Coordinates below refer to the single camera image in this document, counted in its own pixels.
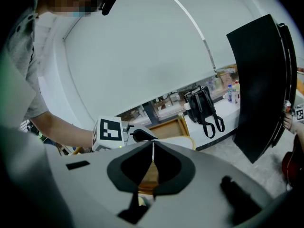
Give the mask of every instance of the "person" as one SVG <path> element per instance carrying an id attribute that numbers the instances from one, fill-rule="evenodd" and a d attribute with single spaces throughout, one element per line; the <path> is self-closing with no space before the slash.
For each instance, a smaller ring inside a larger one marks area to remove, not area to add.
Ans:
<path id="1" fill-rule="evenodd" d="M 292 115 L 285 114 L 283 126 L 296 134 L 293 151 L 287 152 L 282 160 L 282 171 L 288 181 L 286 189 L 290 190 L 299 182 L 304 168 L 304 124 L 294 122 Z"/>
<path id="2" fill-rule="evenodd" d="M 46 12 L 64 16 L 83 16 L 97 10 L 101 0 L 33 0 L 21 14 L 6 40 L 12 65 L 36 92 L 24 120 L 30 119 L 49 139 L 72 147 L 92 147 L 92 131 L 80 129 L 53 115 L 40 93 L 33 47 L 35 20 Z"/>

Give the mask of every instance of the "floor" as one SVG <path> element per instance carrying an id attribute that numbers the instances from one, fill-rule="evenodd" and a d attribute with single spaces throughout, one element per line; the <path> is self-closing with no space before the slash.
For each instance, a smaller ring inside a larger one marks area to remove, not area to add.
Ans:
<path id="1" fill-rule="evenodd" d="M 234 144 L 232 136 L 201 152 L 215 155 L 228 161 L 262 185 L 275 198 L 286 191 L 286 180 L 282 174 L 282 159 L 293 149 L 294 135 L 284 131 L 279 143 L 252 164 Z"/>

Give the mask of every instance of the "black bag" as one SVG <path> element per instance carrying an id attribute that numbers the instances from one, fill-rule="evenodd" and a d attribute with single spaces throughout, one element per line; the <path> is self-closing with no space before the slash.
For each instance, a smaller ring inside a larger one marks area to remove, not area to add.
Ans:
<path id="1" fill-rule="evenodd" d="M 214 117 L 215 125 L 220 132 L 225 130 L 224 121 L 221 117 L 217 116 L 214 104 L 211 100 L 210 92 L 206 86 L 197 86 L 196 89 L 188 92 L 185 95 L 186 102 L 189 102 L 191 110 L 188 111 L 189 118 L 195 122 L 203 125 L 205 135 L 212 139 L 215 135 L 215 127 L 212 123 L 207 123 L 205 118 L 209 116 Z M 207 125 L 212 128 L 212 136 L 208 136 Z"/>

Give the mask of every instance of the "gray t-shirt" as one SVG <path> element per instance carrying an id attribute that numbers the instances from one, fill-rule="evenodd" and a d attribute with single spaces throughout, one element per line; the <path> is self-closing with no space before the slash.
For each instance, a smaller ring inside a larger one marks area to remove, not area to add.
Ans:
<path id="1" fill-rule="evenodd" d="M 10 31 L 6 42 L 12 63 L 36 92 L 24 120 L 39 116 L 48 110 L 40 93 L 38 64 L 33 48 L 35 19 L 38 16 L 35 13 L 37 3 L 38 0 L 33 0 L 32 6 L 22 13 Z"/>

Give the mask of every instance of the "white table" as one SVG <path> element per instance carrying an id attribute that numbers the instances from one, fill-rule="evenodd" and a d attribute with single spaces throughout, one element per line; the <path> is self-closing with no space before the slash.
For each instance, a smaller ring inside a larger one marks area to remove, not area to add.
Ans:
<path id="1" fill-rule="evenodd" d="M 190 137 L 194 140 L 195 142 L 195 147 L 201 147 L 205 144 L 208 144 L 210 142 L 213 142 L 226 134 L 232 132 L 234 129 L 238 127 L 238 117 L 239 117 L 239 109 L 240 105 L 239 104 L 232 104 L 228 102 L 227 99 L 220 100 L 214 104 L 215 109 L 217 111 L 217 115 L 223 118 L 224 124 L 225 124 L 225 130 L 224 132 L 220 132 L 218 128 L 215 125 L 215 121 L 213 116 L 207 117 L 206 122 L 212 123 L 215 126 L 216 129 L 216 134 L 214 138 L 210 139 L 208 138 L 205 133 L 203 126 L 194 123 L 189 116 L 185 116 L 187 127 L 190 133 Z M 212 135 L 212 130 L 210 126 L 207 126 L 208 129 L 208 134 L 209 136 Z"/>

